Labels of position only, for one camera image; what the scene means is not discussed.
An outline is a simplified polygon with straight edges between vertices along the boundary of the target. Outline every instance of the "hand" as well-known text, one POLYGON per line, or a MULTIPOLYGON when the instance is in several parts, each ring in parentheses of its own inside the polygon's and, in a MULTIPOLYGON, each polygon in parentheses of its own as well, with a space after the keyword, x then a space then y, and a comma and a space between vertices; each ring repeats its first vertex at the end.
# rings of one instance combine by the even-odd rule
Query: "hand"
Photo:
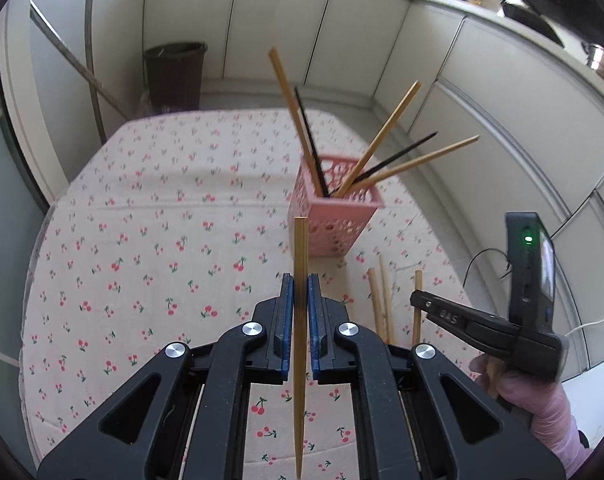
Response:
MULTIPOLYGON (((487 354, 476 357, 469 364, 472 372, 479 373, 476 383, 485 390, 489 387, 486 365, 487 354)), ((577 424, 571 415, 571 405, 560 383, 547 383, 533 376, 510 370, 495 383, 500 396, 533 414, 531 432, 557 456, 566 477, 570 478, 591 454, 580 443, 577 424)))

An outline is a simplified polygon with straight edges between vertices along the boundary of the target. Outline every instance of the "cherry print tablecloth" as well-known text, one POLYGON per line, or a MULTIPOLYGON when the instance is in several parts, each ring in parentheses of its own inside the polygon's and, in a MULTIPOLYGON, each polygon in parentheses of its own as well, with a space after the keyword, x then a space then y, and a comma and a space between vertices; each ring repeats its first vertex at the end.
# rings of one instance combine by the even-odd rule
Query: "cherry print tablecloth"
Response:
MULTIPOLYGON (((332 115, 309 111, 319 151, 366 145, 332 115)), ((34 254, 25 299, 20 385, 39 463, 164 345, 215 341, 277 296, 292 271, 287 210, 300 163, 286 110, 196 112, 128 123, 56 204, 34 254)), ((374 326, 366 270, 389 261, 394 332, 410 345, 416 266, 427 290, 468 303, 447 255, 403 184, 345 258, 317 259, 322 293, 374 326), (409 267, 409 270, 396 271, 409 267)), ((468 371, 477 355, 424 322, 423 337, 468 371)), ((244 477, 292 480, 292 388, 251 392, 244 477)), ((305 479, 355 480, 347 385, 308 381, 305 479)))

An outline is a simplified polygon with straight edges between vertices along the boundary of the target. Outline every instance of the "pink plastic basket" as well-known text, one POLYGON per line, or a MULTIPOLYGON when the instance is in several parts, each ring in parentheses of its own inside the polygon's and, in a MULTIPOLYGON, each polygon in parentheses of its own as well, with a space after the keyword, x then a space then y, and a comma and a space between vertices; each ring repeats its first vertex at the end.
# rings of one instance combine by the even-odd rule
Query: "pink plastic basket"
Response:
MULTIPOLYGON (((357 158, 333 155, 320 156, 320 160, 329 191, 340 187, 358 161, 357 158)), ((289 235, 292 240, 293 217, 308 216, 309 256, 344 256, 379 207, 384 204, 375 186, 365 187, 345 198, 316 196, 311 174, 302 161, 288 208, 289 235)))

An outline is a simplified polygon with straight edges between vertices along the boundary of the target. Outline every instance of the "brown trash bin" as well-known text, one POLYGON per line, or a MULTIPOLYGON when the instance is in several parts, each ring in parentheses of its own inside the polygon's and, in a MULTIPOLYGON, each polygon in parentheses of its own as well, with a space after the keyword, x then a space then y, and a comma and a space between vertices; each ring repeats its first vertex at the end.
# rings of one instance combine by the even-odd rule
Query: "brown trash bin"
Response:
POLYGON ((149 97, 154 112, 200 109, 206 43, 169 43, 144 52, 149 97))

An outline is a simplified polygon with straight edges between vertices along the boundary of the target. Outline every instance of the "metal screw head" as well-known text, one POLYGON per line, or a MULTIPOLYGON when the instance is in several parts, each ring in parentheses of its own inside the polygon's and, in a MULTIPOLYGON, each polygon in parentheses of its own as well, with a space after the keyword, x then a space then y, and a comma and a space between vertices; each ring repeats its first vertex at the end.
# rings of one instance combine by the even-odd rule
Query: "metal screw head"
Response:
POLYGON ((346 323, 342 323, 338 327, 338 330, 340 331, 340 334, 342 334, 342 335, 352 336, 352 335, 356 335, 360 331, 360 328, 355 323, 348 321, 346 323))
POLYGON ((431 359, 435 357, 435 348, 431 345, 418 345, 415 348, 415 353, 420 359, 431 359))
POLYGON ((249 321, 242 326, 242 332, 246 335, 258 335, 262 332, 262 325, 255 321, 249 321))
POLYGON ((164 353, 172 358, 180 357, 181 355, 184 355, 185 352, 186 346, 184 346, 182 343, 171 343, 164 350, 164 353))

